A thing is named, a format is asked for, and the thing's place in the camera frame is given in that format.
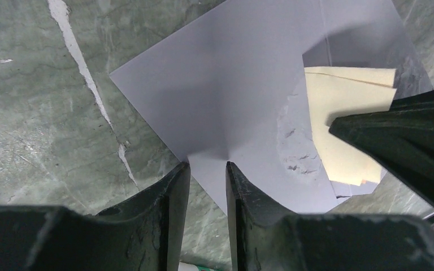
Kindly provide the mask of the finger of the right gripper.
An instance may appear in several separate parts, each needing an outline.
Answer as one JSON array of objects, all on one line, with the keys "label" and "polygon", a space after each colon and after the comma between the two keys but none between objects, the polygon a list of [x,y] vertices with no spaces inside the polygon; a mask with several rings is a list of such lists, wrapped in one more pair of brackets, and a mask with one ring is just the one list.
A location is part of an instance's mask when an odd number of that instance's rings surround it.
[{"label": "finger of the right gripper", "polygon": [[347,116],[336,134],[434,207],[434,90],[395,100],[389,111]]}]

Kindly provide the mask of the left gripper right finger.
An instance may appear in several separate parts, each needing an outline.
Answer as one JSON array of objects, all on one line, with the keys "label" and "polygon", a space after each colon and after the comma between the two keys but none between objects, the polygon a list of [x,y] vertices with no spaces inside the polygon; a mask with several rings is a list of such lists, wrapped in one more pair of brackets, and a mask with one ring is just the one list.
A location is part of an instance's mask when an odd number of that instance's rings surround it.
[{"label": "left gripper right finger", "polygon": [[420,218],[298,214],[225,168],[233,270],[434,270],[434,231]]}]

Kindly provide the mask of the green white glue stick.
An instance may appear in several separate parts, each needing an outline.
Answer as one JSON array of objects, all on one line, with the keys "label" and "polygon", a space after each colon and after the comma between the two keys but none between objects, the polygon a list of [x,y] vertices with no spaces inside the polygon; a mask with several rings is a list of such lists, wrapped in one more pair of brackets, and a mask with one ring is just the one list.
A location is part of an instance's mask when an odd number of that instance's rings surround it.
[{"label": "green white glue stick", "polygon": [[204,266],[179,262],[178,271],[218,271],[218,270],[207,268]]}]

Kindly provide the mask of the tan paper letter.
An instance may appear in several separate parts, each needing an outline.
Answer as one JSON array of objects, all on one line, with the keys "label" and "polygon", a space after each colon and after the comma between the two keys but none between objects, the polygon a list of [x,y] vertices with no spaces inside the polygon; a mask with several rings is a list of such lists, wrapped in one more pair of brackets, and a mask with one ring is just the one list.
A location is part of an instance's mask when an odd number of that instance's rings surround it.
[{"label": "tan paper letter", "polygon": [[313,142],[331,181],[381,181],[381,165],[337,136],[347,116],[385,112],[396,94],[394,68],[306,67]]}]

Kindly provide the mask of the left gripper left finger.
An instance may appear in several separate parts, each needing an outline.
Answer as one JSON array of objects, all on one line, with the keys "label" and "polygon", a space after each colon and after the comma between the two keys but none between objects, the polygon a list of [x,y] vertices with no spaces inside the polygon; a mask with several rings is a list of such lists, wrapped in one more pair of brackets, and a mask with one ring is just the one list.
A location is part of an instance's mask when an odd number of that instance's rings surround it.
[{"label": "left gripper left finger", "polygon": [[177,270],[190,166],[81,215],[64,206],[0,206],[0,270]]}]

